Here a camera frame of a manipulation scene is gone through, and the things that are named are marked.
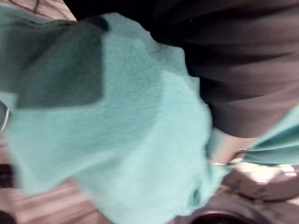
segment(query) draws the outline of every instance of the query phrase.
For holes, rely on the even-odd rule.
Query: teal shirt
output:
[[[0,7],[5,140],[28,194],[78,182],[116,224],[164,224],[204,206],[233,167],[206,157],[211,117],[182,49],[118,14],[48,21]],[[299,107],[247,161],[298,163]]]

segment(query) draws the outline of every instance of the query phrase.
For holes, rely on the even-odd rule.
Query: metal rim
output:
[[[176,221],[180,224],[192,224],[202,215],[211,212],[241,216],[245,220],[250,220],[249,224],[272,223],[268,213],[256,209],[253,203],[239,197],[225,196],[222,193],[211,197],[206,206],[197,209],[189,216],[178,217]]]
[[[4,116],[3,124],[2,124],[2,127],[0,128],[0,134],[2,134],[3,131],[4,131],[4,129],[5,129],[5,127],[6,127],[6,125],[7,125],[7,122],[8,122],[8,118],[9,118],[9,109],[8,109],[2,102],[0,102],[0,104],[1,104],[4,108],[6,108],[6,112],[5,112],[5,116]]]
[[[226,210],[207,210],[207,211],[203,212],[200,216],[196,217],[196,219],[194,219],[192,221],[192,224],[196,224],[198,219],[204,218],[205,216],[208,216],[208,215],[225,215],[229,218],[238,219],[238,221],[242,224],[258,224],[254,220],[249,220],[249,219],[245,218],[244,216],[242,216],[241,214],[231,212],[231,211],[226,211]]]

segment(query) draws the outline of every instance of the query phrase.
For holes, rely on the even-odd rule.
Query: wooden floor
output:
[[[19,6],[31,12],[35,10],[36,14],[50,19],[75,20],[63,0],[0,0],[0,2]]]

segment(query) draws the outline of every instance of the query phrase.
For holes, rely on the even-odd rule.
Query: teal towel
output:
[[[74,179],[116,224],[164,224],[205,205],[232,167],[206,158],[211,117],[182,49],[118,14],[48,21],[2,6],[0,18],[5,139],[25,192]],[[247,160],[296,162],[298,115]]]

